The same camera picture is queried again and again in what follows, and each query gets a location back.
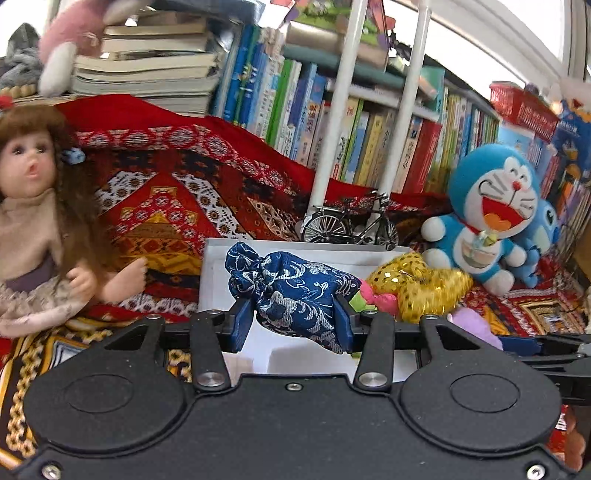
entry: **model bicycle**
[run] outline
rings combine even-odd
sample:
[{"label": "model bicycle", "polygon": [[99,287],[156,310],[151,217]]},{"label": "model bicycle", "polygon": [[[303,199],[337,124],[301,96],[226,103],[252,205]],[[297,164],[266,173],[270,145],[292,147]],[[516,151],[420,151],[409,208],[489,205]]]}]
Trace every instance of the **model bicycle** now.
[{"label": "model bicycle", "polygon": [[[303,242],[323,244],[370,244],[382,245],[386,250],[398,246],[398,232],[386,209],[390,199],[387,194],[378,194],[372,190],[366,197],[374,204],[379,202],[378,210],[352,207],[353,199],[345,199],[343,209],[318,207],[318,212],[304,223],[301,231]],[[374,213],[378,217],[361,232],[354,232],[352,217],[363,213]]]}]

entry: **doraemon face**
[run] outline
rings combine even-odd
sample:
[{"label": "doraemon face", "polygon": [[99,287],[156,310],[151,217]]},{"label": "doraemon face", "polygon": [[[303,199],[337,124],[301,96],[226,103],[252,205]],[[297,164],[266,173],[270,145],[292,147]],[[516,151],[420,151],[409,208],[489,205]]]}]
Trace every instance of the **doraemon face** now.
[{"label": "doraemon face", "polygon": [[534,171],[517,152],[509,154],[501,168],[483,173],[468,190],[464,203],[466,222],[478,230],[496,232],[498,238],[523,231],[538,206],[535,181]]}]

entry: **toy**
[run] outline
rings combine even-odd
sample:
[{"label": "toy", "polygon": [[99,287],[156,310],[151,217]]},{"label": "toy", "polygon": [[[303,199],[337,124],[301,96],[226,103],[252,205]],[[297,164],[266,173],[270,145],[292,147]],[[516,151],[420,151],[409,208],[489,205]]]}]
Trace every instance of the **toy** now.
[{"label": "toy", "polygon": [[361,286],[358,278],[289,252],[259,257],[243,242],[228,251],[226,270],[230,292],[236,299],[253,299],[263,327],[343,353],[333,319],[334,297],[340,294],[351,301]]},{"label": "toy", "polygon": [[472,286],[462,270],[433,270],[419,253],[409,252],[382,265],[367,278],[374,294],[396,295],[399,317],[418,323],[421,315],[453,310]]},{"label": "toy", "polygon": [[558,216],[551,203],[540,200],[532,222],[511,240],[525,250],[527,258],[520,267],[508,267],[513,276],[526,287],[534,288],[539,281],[535,273],[540,257],[550,250],[560,236]]},{"label": "toy", "polygon": [[0,116],[0,336],[61,325],[92,299],[143,291],[145,259],[109,273],[85,155],[54,107]]},{"label": "toy", "polygon": [[427,219],[421,234],[433,242],[423,258],[432,268],[459,267],[493,295],[504,295],[515,281],[500,268],[526,260],[523,248],[509,238],[533,220],[540,188],[534,170],[514,149],[489,144],[460,160],[448,195],[454,213]]},{"label": "toy", "polygon": [[484,340],[499,350],[503,350],[501,340],[491,332],[489,323],[474,310],[460,307],[455,312],[449,313],[447,319],[480,340]]},{"label": "toy", "polygon": [[148,0],[78,0],[60,13],[39,42],[44,65],[39,93],[59,96],[70,86],[77,55],[97,57],[105,27],[125,22]]}]

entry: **doraemon plush toy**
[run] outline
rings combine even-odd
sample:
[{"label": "doraemon plush toy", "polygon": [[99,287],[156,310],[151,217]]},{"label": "doraemon plush toy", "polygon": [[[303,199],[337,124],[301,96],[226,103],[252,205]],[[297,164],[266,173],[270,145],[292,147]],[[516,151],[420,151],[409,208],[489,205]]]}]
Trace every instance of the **doraemon plush toy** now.
[{"label": "doraemon plush toy", "polygon": [[520,267],[523,248],[510,237],[522,232],[538,208],[540,187],[534,170],[506,145],[479,147],[460,160],[448,192],[454,213],[427,219],[423,238],[434,242],[423,258],[431,268],[459,267],[493,295],[513,287],[513,274],[498,261]]}]

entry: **patterned fabric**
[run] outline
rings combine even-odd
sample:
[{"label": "patterned fabric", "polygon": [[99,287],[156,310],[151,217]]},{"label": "patterned fabric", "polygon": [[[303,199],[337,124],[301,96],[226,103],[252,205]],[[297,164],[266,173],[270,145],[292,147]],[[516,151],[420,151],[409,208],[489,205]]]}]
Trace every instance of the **patterned fabric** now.
[{"label": "patterned fabric", "polygon": [[288,252],[259,257],[243,242],[228,251],[226,270],[232,295],[255,300],[263,327],[343,353],[335,335],[334,297],[351,300],[361,286],[358,278]]}]

